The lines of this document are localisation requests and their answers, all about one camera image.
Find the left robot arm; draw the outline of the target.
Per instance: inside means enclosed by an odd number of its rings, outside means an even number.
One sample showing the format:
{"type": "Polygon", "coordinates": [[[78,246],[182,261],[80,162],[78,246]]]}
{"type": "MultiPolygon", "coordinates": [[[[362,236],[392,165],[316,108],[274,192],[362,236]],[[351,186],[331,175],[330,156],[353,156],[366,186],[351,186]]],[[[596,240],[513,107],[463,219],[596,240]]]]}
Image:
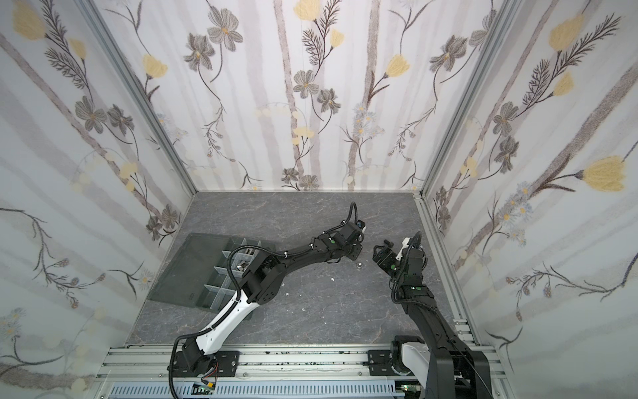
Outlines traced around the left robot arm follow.
{"type": "MultiPolygon", "coordinates": [[[[171,351],[169,377],[198,377],[215,369],[217,352],[231,332],[257,307],[273,300],[285,277],[313,264],[337,263],[342,258],[355,260],[362,252],[366,223],[345,220],[311,239],[309,244],[286,251],[273,251],[257,245],[242,245],[239,250],[254,249],[256,257],[242,277],[232,277],[234,297],[222,312],[199,332],[177,337],[171,351]]],[[[238,254],[229,256],[227,266],[238,254]]]]}

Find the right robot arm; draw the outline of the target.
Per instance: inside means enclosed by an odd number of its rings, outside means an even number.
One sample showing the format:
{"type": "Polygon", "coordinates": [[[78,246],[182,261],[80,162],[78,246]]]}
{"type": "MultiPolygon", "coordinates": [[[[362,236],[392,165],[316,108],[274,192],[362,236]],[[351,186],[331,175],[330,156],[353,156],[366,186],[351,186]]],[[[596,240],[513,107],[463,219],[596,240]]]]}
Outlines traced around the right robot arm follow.
{"type": "Polygon", "coordinates": [[[399,251],[388,240],[373,249],[373,261],[390,276],[390,299],[420,332],[419,339],[395,338],[393,368],[417,377],[422,398],[492,398],[487,357],[453,331],[425,284],[427,257],[420,239],[417,234],[399,251]]]}

